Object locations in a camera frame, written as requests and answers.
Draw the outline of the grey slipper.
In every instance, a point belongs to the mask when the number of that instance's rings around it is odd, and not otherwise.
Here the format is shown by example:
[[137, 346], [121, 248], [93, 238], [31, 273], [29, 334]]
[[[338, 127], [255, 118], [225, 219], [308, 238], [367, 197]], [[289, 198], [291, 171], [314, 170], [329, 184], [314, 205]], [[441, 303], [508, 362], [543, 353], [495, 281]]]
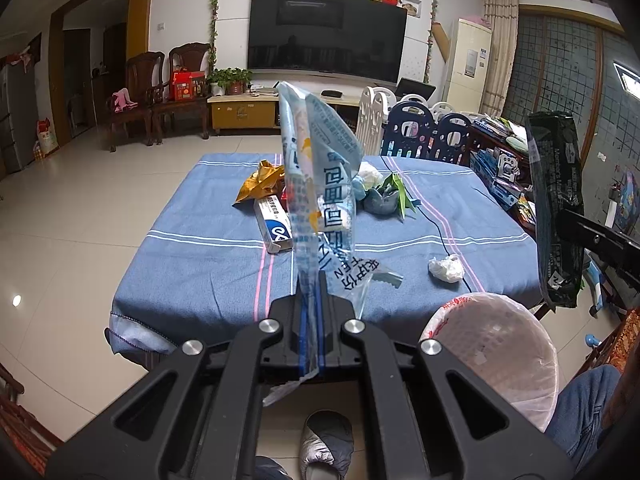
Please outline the grey slipper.
[[354, 452], [350, 420], [336, 411], [316, 411], [306, 419], [299, 447], [300, 478], [346, 478]]

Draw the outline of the dark wooden side table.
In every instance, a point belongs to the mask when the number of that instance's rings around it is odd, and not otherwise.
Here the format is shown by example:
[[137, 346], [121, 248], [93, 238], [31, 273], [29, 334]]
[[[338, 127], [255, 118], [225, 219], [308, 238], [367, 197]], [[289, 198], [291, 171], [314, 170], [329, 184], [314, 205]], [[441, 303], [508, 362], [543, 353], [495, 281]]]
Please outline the dark wooden side table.
[[475, 115], [468, 131], [466, 164], [502, 209], [535, 237], [536, 211], [524, 128], [505, 119]]

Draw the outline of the gold foil wrapper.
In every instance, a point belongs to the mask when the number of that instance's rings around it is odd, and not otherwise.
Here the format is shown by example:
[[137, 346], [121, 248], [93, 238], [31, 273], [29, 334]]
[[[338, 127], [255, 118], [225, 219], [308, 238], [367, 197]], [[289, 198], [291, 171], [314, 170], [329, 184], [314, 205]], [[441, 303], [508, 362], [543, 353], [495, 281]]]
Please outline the gold foil wrapper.
[[271, 195], [280, 197], [284, 188], [284, 166], [273, 164], [263, 159], [258, 162], [257, 169], [241, 185], [234, 203], [240, 204], [247, 200], [259, 200]]

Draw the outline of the white tissue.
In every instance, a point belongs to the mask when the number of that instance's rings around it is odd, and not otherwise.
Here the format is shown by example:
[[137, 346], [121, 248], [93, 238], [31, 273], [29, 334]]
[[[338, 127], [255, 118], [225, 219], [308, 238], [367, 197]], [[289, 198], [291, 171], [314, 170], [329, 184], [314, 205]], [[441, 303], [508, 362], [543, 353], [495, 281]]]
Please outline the white tissue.
[[448, 284], [459, 283], [465, 276], [464, 265], [457, 255], [449, 255], [442, 259], [431, 258], [427, 269], [434, 278]]

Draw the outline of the blue jeans leg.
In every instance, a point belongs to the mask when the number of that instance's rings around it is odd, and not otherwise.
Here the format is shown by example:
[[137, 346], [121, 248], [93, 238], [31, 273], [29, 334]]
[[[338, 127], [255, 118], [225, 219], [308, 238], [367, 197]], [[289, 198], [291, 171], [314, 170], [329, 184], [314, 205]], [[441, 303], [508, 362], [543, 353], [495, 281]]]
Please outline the blue jeans leg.
[[602, 365], [572, 379], [561, 391], [544, 432], [581, 470], [598, 450], [602, 417], [620, 380], [612, 365]]

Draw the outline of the white blue toothpaste box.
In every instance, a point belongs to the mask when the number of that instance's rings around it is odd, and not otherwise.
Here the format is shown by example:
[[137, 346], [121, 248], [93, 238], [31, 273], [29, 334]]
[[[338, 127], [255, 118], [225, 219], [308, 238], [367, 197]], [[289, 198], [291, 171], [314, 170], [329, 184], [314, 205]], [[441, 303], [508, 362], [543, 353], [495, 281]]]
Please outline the white blue toothpaste box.
[[293, 247], [288, 213], [282, 207], [277, 195], [256, 198], [254, 213], [268, 254], [278, 254]]

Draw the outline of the clear blue plastic bag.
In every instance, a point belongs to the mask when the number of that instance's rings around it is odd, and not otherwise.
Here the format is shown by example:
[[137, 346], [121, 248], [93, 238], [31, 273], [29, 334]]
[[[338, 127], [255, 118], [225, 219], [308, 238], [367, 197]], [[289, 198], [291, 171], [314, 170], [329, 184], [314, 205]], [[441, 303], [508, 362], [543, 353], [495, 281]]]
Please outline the clear blue plastic bag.
[[348, 300], [360, 320], [373, 281], [394, 287], [402, 276], [378, 260], [360, 258], [355, 248], [357, 203], [352, 180], [363, 150], [337, 112], [313, 93], [278, 83], [280, 126], [293, 237], [296, 281], [307, 301], [308, 372], [271, 389], [262, 405], [277, 403], [303, 382], [315, 378], [318, 363], [317, 283], [326, 274], [328, 293]]

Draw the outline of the white standing air conditioner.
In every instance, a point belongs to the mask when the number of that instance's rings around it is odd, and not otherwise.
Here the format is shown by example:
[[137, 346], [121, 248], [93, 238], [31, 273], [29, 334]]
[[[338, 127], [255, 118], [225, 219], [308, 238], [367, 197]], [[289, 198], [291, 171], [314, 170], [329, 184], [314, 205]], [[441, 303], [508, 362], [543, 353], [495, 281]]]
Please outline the white standing air conditioner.
[[477, 113], [482, 104], [491, 48], [491, 30], [459, 18], [452, 36], [442, 99], [457, 112]]

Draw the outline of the green paper wrapper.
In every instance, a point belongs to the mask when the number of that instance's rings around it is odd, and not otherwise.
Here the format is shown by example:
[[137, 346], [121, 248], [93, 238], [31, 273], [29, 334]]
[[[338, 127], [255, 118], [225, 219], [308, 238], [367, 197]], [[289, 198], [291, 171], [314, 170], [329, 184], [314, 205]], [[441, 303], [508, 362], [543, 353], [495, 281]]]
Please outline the green paper wrapper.
[[383, 181], [381, 194], [384, 200], [395, 201], [396, 211], [401, 221], [405, 220], [408, 210], [416, 212], [416, 203], [410, 198], [404, 181], [396, 172], [391, 172]]

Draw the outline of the pink cloth on chair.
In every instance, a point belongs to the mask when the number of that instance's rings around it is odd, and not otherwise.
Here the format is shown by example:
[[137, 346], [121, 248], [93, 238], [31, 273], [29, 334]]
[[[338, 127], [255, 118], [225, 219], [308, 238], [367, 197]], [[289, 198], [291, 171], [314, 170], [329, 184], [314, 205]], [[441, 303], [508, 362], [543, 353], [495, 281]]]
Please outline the pink cloth on chair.
[[122, 88], [112, 94], [112, 109], [114, 113], [123, 113], [127, 110], [133, 110], [138, 106], [137, 102], [130, 99], [129, 90]]

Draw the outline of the dark blue cloth bundle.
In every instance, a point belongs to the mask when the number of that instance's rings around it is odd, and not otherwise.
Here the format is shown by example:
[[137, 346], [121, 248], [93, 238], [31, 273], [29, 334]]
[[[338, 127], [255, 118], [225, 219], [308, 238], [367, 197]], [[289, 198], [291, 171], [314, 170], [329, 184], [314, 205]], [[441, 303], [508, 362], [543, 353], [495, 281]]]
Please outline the dark blue cloth bundle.
[[362, 201], [362, 208], [380, 217], [389, 217], [396, 214], [399, 207], [399, 191], [397, 188], [386, 188], [380, 191], [371, 188]]

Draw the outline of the red snack wrapper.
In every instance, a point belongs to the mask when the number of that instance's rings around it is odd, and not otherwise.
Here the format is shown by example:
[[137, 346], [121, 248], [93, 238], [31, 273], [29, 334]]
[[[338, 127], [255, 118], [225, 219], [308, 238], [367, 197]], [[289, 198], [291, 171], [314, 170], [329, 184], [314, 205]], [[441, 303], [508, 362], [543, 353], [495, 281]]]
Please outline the red snack wrapper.
[[286, 188], [286, 186], [282, 188], [279, 200], [283, 209], [288, 210], [288, 189]]

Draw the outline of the navy baby fence panel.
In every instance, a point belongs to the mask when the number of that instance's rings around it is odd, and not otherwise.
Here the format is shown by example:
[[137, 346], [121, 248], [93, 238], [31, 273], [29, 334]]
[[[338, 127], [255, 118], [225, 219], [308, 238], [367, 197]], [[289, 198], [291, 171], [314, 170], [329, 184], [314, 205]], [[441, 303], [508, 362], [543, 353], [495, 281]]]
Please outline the navy baby fence panel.
[[397, 103], [388, 113], [380, 154], [462, 165], [471, 123], [459, 113], [436, 119], [423, 104]]

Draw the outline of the yellow wooden tv cabinet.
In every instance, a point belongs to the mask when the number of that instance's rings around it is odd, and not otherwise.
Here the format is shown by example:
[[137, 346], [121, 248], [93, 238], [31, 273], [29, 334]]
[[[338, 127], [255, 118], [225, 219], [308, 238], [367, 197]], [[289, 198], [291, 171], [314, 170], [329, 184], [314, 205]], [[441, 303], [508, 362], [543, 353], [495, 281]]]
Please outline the yellow wooden tv cabinet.
[[[359, 100], [342, 96], [331, 98], [320, 96], [333, 107], [350, 128], [355, 129]], [[213, 132], [221, 134], [227, 130], [273, 130], [280, 128], [278, 96], [260, 94], [235, 94], [234, 96], [211, 96], [207, 100]]]

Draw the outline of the dark green snack bag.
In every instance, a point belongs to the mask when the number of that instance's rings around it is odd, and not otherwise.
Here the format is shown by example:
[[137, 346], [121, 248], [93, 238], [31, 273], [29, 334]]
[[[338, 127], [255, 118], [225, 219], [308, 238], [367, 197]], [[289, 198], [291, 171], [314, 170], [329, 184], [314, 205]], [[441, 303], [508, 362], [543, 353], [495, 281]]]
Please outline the dark green snack bag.
[[552, 309], [577, 306], [584, 248], [566, 234], [564, 211], [584, 212], [582, 163], [574, 118], [537, 112], [525, 122], [530, 177], [536, 206], [538, 278]]

